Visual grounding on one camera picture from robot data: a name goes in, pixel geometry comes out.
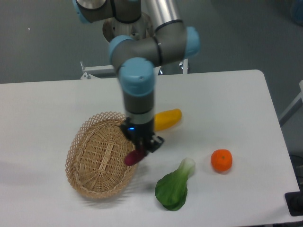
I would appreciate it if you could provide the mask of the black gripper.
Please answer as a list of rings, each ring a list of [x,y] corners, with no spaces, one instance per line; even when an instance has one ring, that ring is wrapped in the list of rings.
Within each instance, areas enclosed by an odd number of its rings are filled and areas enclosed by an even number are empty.
[[[124,136],[135,145],[140,156],[148,156],[165,142],[164,138],[156,136],[154,133],[154,119],[144,124],[134,124],[127,117],[119,128]]]

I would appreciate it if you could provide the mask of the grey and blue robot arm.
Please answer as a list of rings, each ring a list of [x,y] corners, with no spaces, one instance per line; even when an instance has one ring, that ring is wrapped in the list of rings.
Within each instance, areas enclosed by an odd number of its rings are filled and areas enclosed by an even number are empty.
[[[184,25],[174,0],[148,0],[151,26],[131,32],[143,23],[139,0],[75,0],[80,20],[93,23],[112,19],[109,61],[124,98],[126,120],[121,131],[135,145],[133,157],[144,158],[164,142],[154,134],[154,68],[196,55],[200,37]]]

